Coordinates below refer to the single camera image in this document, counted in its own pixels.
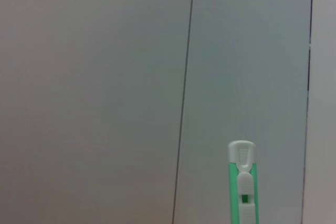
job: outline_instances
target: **dark edge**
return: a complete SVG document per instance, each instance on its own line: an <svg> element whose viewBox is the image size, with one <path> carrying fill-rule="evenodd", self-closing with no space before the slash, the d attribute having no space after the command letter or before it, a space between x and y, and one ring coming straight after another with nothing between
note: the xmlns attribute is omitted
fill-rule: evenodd
<svg viewBox="0 0 336 224"><path fill-rule="evenodd" d="M175 210L176 210L176 198L177 198L177 182L178 182L178 171L179 171L179 167L180 167L181 138L182 138L183 115L184 115L184 99L185 99L185 87L186 87L186 78L187 78L187 69L188 69L188 58L189 58L189 47L190 47L190 32L191 32L191 19L192 19L192 14L193 14L193 4L194 4L194 0L191 0L191 3L190 3L190 12L189 12L187 50L186 50L186 56L185 56L183 93L182 93L182 106L181 106L181 119L180 119L180 132L178 134L179 146L177 148L177 163L176 163L176 176L175 176L175 189L174 189L174 205L173 205L172 224L175 223Z"/></svg>
<svg viewBox="0 0 336 224"><path fill-rule="evenodd" d="M303 223L303 208L305 203L305 186L306 186L306 152L307 152L307 133L308 133L308 102L309 102L309 84L310 84L310 52L311 52L311 23L313 12L313 0L310 0L310 29L309 29L309 53L308 53L308 86L307 86L307 110L306 110L306 135L304 149L304 164L303 164L303 190L302 190L302 206L301 206L301 224Z"/></svg>

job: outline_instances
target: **white surface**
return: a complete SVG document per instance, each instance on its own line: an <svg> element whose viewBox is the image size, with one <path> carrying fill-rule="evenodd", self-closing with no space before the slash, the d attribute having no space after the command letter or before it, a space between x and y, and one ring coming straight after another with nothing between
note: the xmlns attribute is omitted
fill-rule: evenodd
<svg viewBox="0 0 336 224"><path fill-rule="evenodd" d="M260 224L301 223L309 26L310 0L194 0L175 224L230 223L239 139L257 146Z"/></svg>
<svg viewBox="0 0 336 224"><path fill-rule="evenodd" d="M191 0L0 0L0 223L171 224Z"/></svg>
<svg viewBox="0 0 336 224"><path fill-rule="evenodd" d="M235 163L240 172L249 172L255 159L256 145L250 141L237 140L228 146L229 162Z"/></svg>
<svg viewBox="0 0 336 224"><path fill-rule="evenodd" d="M313 0L303 224L336 223L336 0Z"/></svg>

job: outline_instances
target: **vertical line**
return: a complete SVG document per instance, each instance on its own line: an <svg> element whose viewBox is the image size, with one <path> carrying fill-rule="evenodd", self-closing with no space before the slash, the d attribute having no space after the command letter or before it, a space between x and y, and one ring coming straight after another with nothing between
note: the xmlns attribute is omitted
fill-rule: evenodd
<svg viewBox="0 0 336 224"><path fill-rule="evenodd" d="M306 110L306 135L304 149L304 164L303 164L303 189L302 189L302 205L301 205L301 224L303 223L303 208L305 203L305 186L306 186L306 162L307 162L307 135L308 135L308 105L309 105L309 83L310 83L310 53L311 53L311 23L313 12L313 0L310 0L310 29L309 29L309 54L308 54L308 86L307 86L307 110Z"/></svg>
<svg viewBox="0 0 336 224"><path fill-rule="evenodd" d="M177 198L177 182L178 182L178 171L179 171L179 166L180 166L180 155L181 155L181 138L182 138L183 115L184 115L185 86L186 86L186 77L187 77L187 69L188 69L188 58L189 58L189 47L190 47L190 31L191 31L191 19L192 19L192 14L193 14L193 4L194 4L194 0L191 0L191 2L190 2L190 12L189 12L187 49L186 49L185 67L184 67L184 80L183 80L183 93L182 93L180 132L178 134L179 146L178 146L178 149L177 149L177 163L176 163L176 176L175 176L175 189L174 189L174 204L173 204L172 224L175 223L176 198Z"/></svg>

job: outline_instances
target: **white plastic cap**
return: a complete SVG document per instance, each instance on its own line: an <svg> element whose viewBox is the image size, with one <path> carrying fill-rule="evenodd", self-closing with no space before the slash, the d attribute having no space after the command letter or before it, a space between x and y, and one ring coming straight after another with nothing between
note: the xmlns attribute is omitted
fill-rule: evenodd
<svg viewBox="0 0 336 224"><path fill-rule="evenodd" d="M249 172L255 163L256 145L250 141L237 140L229 144L229 162L237 165L239 172Z"/></svg>

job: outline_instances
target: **wall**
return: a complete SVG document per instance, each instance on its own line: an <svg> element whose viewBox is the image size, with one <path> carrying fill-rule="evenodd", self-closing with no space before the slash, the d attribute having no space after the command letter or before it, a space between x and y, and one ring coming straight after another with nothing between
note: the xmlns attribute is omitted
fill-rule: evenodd
<svg viewBox="0 0 336 224"><path fill-rule="evenodd" d="M313 0L303 224L336 222L336 0Z"/></svg>
<svg viewBox="0 0 336 224"><path fill-rule="evenodd" d="M301 223L310 3L194 0L175 224L230 223L241 139L257 145L260 223Z"/></svg>
<svg viewBox="0 0 336 224"><path fill-rule="evenodd" d="M190 1L0 0L0 223L171 223Z"/></svg>

